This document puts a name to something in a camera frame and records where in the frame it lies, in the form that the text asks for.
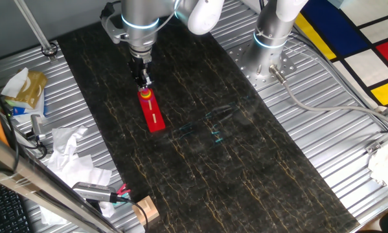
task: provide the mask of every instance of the black mat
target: black mat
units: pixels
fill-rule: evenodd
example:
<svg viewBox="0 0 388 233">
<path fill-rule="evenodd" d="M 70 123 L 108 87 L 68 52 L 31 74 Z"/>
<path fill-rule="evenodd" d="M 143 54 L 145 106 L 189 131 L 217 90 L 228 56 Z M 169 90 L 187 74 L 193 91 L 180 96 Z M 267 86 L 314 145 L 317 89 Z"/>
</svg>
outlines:
<svg viewBox="0 0 388 233">
<path fill-rule="evenodd" d="M 178 21 L 153 51 L 166 129 L 151 134 L 127 66 L 100 24 L 58 38 L 122 178 L 150 195 L 152 232 L 348 232 L 357 225 L 210 35 Z"/>
</svg>

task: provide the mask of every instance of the keyboard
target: keyboard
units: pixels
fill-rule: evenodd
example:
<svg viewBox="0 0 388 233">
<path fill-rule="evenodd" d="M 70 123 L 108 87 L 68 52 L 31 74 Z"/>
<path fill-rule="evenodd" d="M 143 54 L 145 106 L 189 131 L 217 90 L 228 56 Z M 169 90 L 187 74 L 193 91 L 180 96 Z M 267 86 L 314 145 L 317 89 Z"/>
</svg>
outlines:
<svg viewBox="0 0 388 233">
<path fill-rule="evenodd" d="M 22 198 L 0 184 L 0 233 L 32 233 Z"/>
</svg>

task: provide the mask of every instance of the aluminum slotted surface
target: aluminum slotted surface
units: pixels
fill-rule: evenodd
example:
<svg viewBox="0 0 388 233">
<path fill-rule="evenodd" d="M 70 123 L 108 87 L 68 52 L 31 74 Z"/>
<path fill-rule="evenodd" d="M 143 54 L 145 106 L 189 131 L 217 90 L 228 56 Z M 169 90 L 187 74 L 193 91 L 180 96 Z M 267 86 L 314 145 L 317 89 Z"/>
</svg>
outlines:
<svg viewBox="0 0 388 233">
<path fill-rule="evenodd" d="M 257 17 L 239 0 L 227 0 L 211 34 L 229 52 L 252 40 Z M 320 57 L 297 43 L 293 39 L 286 44 L 297 52 L 284 49 L 297 67 L 297 72 L 287 77 L 296 97 L 314 107 L 359 105 L 337 81 L 340 78 L 333 77 L 314 60 Z M 264 103 L 359 223 L 366 223 L 388 208 L 388 187 L 371 179 L 370 157 L 365 151 L 374 139 L 382 136 L 380 125 L 357 111 L 301 109 L 278 82 L 259 87 L 256 89 Z"/>
<path fill-rule="evenodd" d="M 83 138 L 77 142 L 76 153 L 80 157 L 91 155 L 95 167 L 111 170 L 109 185 L 117 190 L 123 182 L 60 48 L 57 57 L 57 62 L 50 63 L 49 59 L 41 53 L 41 47 L 37 47 L 0 60 L 0 92 L 18 69 L 27 67 L 33 71 L 43 72 L 48 78 L 45 87 L 45 105 L 48 111 L 47 118 L 43 122 L 43 131 L 46 132 L 47 138 L 43 141 L 44 145 L 52 148 L 51 130 L 54 128 L 87 127 L 88 130 Z M 31 129 L 31 123 L 17 124 L 17 127 L 26 133 Z M 42 162 L 47 164 L 49 157 L 48 155 Z M 43 225 L 39 206 L 30 200 L 26 200 L 25 205 L 35 232 L 83 232 L 82 229 L 71 223 Z M 133 233 L 144 232 L 131 209 L 131 204 L 120 204 L 115 209 L 116 213 L 109 220 L 119 230 L 124 229 L 126 232 Z"/>
</svg>

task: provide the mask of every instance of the colorful mat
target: colorful mat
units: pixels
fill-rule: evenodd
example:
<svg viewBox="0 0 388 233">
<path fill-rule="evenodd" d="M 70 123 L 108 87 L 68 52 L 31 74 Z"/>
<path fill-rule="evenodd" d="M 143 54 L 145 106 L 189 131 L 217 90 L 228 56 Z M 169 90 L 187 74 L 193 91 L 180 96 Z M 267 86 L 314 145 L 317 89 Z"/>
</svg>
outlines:
<svg viewBox="0 0 388 233">
<path fill-rule="evenodd" d="M 296 24 L 373 107 L 388 106 L 387 0 L 309 0 Z"/>
</svg>

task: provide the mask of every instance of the blue ring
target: blue ring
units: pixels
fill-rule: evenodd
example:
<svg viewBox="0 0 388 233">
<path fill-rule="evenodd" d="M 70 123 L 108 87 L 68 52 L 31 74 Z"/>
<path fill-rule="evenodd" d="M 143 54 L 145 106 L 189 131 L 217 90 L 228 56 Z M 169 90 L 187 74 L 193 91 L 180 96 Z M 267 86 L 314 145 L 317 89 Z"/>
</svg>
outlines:
<svg viewBox="0 0 388 233">
<path fill-rule="evenodd" d="M 282 45 L 276 45 L 276 46 L 265 45 L 265 44 L 259 42 L 259 40 L 258 40 L 257 37 L 256 37 L 256 32 L 254 32 L 253 35 L 254 35 L 254 39 L 256 40 L 256 42 L 257 42 L 259 45 L 261 45 L 261 46 L 263 46 L 263 47 L 266 47 L 266 48 L 269 48 L 269 49 L 277 49 L 277 48 L 280 48 L 281 46 L 283 46 L 283 45 L 286 44 L 286 41 L 285 41 Z"/>
<path fill-rule="evenodd" d="M 175 17 L 177 17 L 177 18 L 178 18 L 178 16 L 176 15 L 176 7 L 178 6 L 179 1 L 180 1 L 180 0 L 176 0 L 176 1 L 175 1 L 175 5 L 174 5 L 174 10 L 175 10 L 174 15 L 175 15 Z"/>
<path fill-rule="evenodd" d="M 149 29 L 149 28 L 153 28 L 154 26 L 156 26 L 156 24 L 158 24 L 159 22 L 159 18 L 156 19 L 156 22 L 155 23 L 152 23 L 150 25 L 146 25 L 146 26 L 139 26 L 139 25 L 134 25 L 134 24 L 131 24 L 129 22 L 127 22 L 124 18 L 123 18 L 123 15 L 122 15 L 122 19 L 123 19 L 123 22 L 125 22 L 125 24 L 133 27 L 133 28 L 137 28 L 137 29 Z"/>
</svg>

